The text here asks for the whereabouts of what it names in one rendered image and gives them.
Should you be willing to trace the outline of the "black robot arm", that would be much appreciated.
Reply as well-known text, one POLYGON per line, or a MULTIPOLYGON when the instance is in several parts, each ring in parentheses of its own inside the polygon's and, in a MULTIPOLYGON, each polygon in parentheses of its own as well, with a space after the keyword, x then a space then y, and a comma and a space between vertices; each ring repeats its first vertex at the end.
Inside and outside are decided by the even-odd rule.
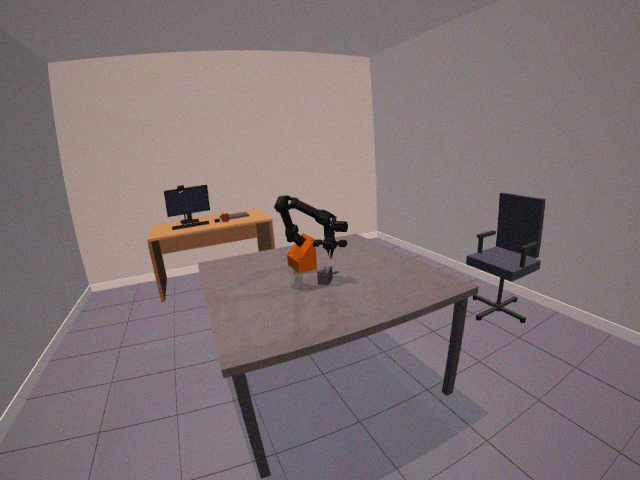
MULTIPOLYGON (((275 204, 275 210, 280 213, 283 223, 285 225, 285 236, 287 237, 288 242, 295 242, 299 247, 305 242, 306 238, 298 234, 297 225, 292 223, 290 214, 288 212, 289 209, 297 209, 311 217, 313 217, 316 222, 324 226, 324 232, 347 232, 348 223, 346 221, 337 221, 336 216, 334 214, 326 211, 326 210, 318 210, 302 201, 300 201, 297 197, 291 197, 289 195, 281 196, 277 199, 275 204), (288 204, 288 200, 291 202, 288 204), (332 220, 330 220, 332 218, 332 220)), ((325 235, 325 239, 323 241, 323 248, 332 248, 332 246, 336 245, 336 240, 334 236, 328 237, 325 235)))

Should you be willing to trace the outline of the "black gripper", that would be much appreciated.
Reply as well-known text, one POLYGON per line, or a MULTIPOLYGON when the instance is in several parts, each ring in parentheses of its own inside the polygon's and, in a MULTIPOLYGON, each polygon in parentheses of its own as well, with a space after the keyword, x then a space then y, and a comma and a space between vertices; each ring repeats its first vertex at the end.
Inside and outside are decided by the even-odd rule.
MULTIPOLYGON (((334 236, 334 239, 335 239, 335 232, 334 232, 334 231, 333 231, 333 232, 324 232, 324 238, 325 238, 325 235, 328 235, 328 237, 334 236)), ((313 247, 318 247, 319 245, 323 245, 323 241, 322 241, 321 239, 316 239, 316 240, 313 242, 313 247)), ((339 246, 339 247, 346 247, 346 245, 347 245, 347 240, 340 240, 339 242, 337 242, 337 241, 336 241, 336 245, 335 245, 335 246, 332 246, 332 248, 331 248, 331 258, 332 258, 332 255, 333 255, 334 249, 335 249, 337 246, 339 246)), ((325 249, 326 249, 326 251, 327 251, 327 253, 328 253, 328 255, 329 255, 330 249, 329 249, 329 248, 325 248, 325 249)))

